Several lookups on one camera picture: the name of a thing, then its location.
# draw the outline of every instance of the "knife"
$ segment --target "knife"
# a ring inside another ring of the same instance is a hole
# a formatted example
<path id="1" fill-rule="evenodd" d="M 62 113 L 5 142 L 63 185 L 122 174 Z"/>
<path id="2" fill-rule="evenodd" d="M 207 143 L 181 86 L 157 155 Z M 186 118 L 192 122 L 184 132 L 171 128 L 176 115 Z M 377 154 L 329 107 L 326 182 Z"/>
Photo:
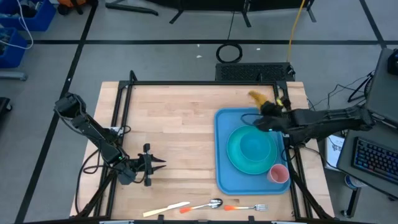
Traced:
<path id="1" fill-rule="evenodd" d="M 169 206 L 167 206 L 167 208 L 161 208 L 161 209 L 157 209 L 157 210 L 152 210 L 152 211 L 149 211 L 149 212 L 144 212 L 143 214 L 142 214 L 142 216 L 144 216 L 144 217 L 149 217 L 149 216 L 151 216 L 151 215 L 155 215 L 155 214 L 158 214 L 158 213 L 160 213 L 160 212 L 164 212 L 164 211 L 167 211 L 167 210 L 170 210 L 170 209 L 173 209 L 173 208 L 178 208 L 178 207 L 181 207 L 181 206 L 184 206 L 184 205 L 188 205 L 190 202 L 180 202 L 180 203 L 176 203 L 176 204 L 174 204 L 174 205 L 169 205 Z"/>

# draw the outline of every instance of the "fork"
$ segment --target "fork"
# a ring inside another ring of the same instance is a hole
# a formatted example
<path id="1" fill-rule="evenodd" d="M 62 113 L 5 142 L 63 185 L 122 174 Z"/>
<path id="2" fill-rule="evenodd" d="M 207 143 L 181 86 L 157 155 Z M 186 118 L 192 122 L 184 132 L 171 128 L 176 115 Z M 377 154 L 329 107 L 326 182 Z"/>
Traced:
<path id="1" fill-rule="evenodd" d="M 255 205 L 253 207 L 238 207 L 232 205 L 225 205 L 224 210 L 231 211 L 231 210 L 239 210 L 239 209 L 255 209 L 256 211 L 268 211 L 268 205 Z"/>

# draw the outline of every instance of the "spoon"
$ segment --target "spoon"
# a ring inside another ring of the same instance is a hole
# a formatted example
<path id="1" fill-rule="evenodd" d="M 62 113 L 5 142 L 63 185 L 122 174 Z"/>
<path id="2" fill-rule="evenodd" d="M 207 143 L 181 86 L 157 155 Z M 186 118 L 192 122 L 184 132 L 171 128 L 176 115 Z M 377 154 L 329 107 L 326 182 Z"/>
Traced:
<path id="1" fill-rule="evenodd" d="M 206 204 L 206 205 L 199 205 L 199 206 L 195 206 L 195 207 L 187 207 L 187 208 L 180 208 L 180 213 L 185 213 L 185 212 L 189 212 L 190 210 L 194 210 L 197 208 L 202 208 L 205 206 L 209 206 L 210 208 L 218 208 L 223 204 L 223 201 L 219 198 L 214 198 L 210 200 L 210 203 Z"/>

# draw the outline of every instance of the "pink cup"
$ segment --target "pink cup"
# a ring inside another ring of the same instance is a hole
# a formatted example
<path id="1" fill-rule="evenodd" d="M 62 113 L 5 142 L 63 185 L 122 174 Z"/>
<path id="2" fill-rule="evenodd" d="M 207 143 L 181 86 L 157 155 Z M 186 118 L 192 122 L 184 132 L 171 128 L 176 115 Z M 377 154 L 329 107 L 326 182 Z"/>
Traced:
<path id="1" fill-rule="evenodd" d="M 275 164 L 267 174 L 267 179 L 272 183 L 283 184 L 289 179 L 289 171 L 282 164 Z"/>

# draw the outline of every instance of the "teal plate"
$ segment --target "teal plate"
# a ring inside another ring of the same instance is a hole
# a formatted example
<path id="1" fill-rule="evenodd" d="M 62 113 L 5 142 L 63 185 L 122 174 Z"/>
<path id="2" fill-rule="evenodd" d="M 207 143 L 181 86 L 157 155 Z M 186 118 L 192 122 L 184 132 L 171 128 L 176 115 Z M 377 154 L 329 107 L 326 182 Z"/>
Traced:
<path id="1" fill-rule="evenodd" d="M 243 126 L 229 136 L 227 154 L 238 170 L 262 174 L 275 164 L 277 146 L 270 133 L 254 126 Z"/>

